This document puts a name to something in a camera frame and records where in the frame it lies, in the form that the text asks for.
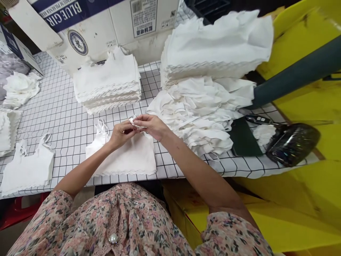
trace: floral dress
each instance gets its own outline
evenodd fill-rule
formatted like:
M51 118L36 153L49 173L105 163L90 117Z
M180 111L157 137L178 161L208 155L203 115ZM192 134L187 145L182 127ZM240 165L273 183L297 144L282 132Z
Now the floral dress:
M118 184L71 212L72 198L52 192L8 255L273 255L261 233L230 213L208 215L194 251L162 202L134 183ZM109 237L117 234L118 242Z

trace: black and white grid pattern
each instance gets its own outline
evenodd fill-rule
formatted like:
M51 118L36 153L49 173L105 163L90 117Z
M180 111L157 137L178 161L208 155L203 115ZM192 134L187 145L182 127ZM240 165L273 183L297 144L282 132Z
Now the black and white grid pattern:
M193 16L194 13L186 7L183 1L180 1L175 26ZM47 132L52 133L52 138L47 143L55 151L52 180L49 185L31 187L8 197L53 190L67 173L85 160L85 147L94 139L96 134L94 124L99 118L104 119L109 130L113 130L115 124L125 121L134 114L145 113L148 105L161 90L160 61L145 64L139 67L142 86L140 102L90 116L75 99L72 78L46 52L37 54L35 58L44 73L44 78L40 85L40 92L19 108L23 111L23 116L16 139L17 141L27 139L28 155L32 155L39 144L40 137ZM274 122L285 122L271 104L254 110L253 113L270 117ZM184 177L171 155L156 140L154 140L154 149L157 165L156 174L95 177L91 178L86 186ZM0 184L5 166L12 161L13 156L14 151L0 158ZM230 150L220 155L220 161L217 162L209 160L206 156L203 156L202 159L224 177L259 178L290 170L290 168L272 162L265 155L251 158L236 157ZM318 158L311 153L298 166L316 161Z

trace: floral sleeve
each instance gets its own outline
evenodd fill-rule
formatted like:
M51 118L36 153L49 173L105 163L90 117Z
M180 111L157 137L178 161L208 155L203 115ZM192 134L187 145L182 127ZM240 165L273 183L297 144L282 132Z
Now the floral sleeve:
M57 230L70 215L71 206L69 194L61 190L51 192L7 255L47 255L56 246Z
M237 215L217 212L208 215L207 228L196 255L273 255L258 229Z

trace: red stool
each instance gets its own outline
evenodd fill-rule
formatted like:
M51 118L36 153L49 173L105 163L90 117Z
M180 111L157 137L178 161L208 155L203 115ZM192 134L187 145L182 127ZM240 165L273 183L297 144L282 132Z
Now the red stool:
M49 194L50 192L41 193L39 203L36 203L27 208L21 208L21 201L23 197L15 198L14 202L9 206L1 219L0 231L9 228L10 226L13 226L19 222L24 222L32 219L38 211L40 205Z

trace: person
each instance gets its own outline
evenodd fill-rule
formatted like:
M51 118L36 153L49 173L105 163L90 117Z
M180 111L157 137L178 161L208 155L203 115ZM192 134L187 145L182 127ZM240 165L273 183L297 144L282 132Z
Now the person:
M111 139L69 172L45 199L8 255L273 255L232 187L157 116L114 126ZM163 202L135 183L117 184L73 213L72 201L97 167L139 132L169 151L209 207L203 243L193 250Z

